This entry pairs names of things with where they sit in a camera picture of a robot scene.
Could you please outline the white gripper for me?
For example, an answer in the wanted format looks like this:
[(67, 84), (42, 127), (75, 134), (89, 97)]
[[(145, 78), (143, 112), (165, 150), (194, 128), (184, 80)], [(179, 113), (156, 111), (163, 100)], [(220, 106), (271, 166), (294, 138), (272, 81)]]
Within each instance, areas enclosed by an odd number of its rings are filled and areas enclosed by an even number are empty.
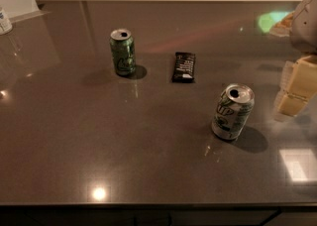
[(290, 41), (300, 52), (312, 55), (285, 63), (274, 100), (278, 117), (295, 117), (317, 93), (317, 0), (302, 0), (296, 7)]

